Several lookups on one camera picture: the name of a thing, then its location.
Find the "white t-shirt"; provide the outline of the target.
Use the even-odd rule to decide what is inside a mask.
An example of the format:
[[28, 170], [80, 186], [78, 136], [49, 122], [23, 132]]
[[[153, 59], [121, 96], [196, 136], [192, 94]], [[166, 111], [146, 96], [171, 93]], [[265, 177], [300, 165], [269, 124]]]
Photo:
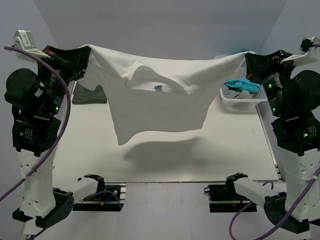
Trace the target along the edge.
[[90, 45], [89, 90], [101, 86], [117, 143], [142, 132], [186, 132], [203, 127], [223, 84], [246, 74], [245, 53], [206, 60], [143, 57]]

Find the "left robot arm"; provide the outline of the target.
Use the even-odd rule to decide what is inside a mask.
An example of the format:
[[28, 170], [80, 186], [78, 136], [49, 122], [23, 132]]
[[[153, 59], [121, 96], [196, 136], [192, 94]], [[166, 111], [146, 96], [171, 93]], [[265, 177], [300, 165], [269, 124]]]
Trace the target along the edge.
[[24, 186], [12, 217], [33, 219], [37, 227], [48, 229], [65, 219], [75, 202], [71, 192], [53, 187], [53, 159], [71, 113], [69, 84], [84, 77], [91, 49], [47, 46], [43, 52], [46, 58], [35, 58], [37, 72], [20, 68], [9, 75], [4, 98], [12, 106], [12, 143]]

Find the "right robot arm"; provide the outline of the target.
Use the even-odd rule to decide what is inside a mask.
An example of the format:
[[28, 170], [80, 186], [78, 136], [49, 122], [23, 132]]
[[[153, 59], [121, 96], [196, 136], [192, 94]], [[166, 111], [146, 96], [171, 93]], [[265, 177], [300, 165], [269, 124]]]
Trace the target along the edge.
[[320, 75], [303, 70], [292, 76], [302, 55], [279, 50], [269, 55], [247, 53], [246, 78], [261, 84], [275, 120], [273, 132], [285, 167], [286, 191], [265, 189], [238, 173], [226, 180], [226, 195], [244, 196], [264, 209], [278, 228], [300, 234], [320, 223]]

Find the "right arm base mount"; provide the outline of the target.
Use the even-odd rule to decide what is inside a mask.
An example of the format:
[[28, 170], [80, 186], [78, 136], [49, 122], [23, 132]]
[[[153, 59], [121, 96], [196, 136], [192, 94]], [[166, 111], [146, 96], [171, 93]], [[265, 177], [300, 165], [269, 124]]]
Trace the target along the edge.
[[237, 213], [245, 207], [250, 200], [236, 193], [234, 182], [247, 178], [244, 173], [236, 173], [226, 178], [223, 184], [210, 184], [203, 189], [209, 198], [210, 213]]

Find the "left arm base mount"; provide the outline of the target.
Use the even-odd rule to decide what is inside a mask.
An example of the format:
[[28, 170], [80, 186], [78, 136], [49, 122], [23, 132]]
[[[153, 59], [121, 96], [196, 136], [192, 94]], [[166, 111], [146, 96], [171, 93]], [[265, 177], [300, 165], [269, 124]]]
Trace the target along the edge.
[[106, 183], [102, 176], [87, 174], [70, 188], [74, 211], [120, 212], [124, 206], [126, 185]]

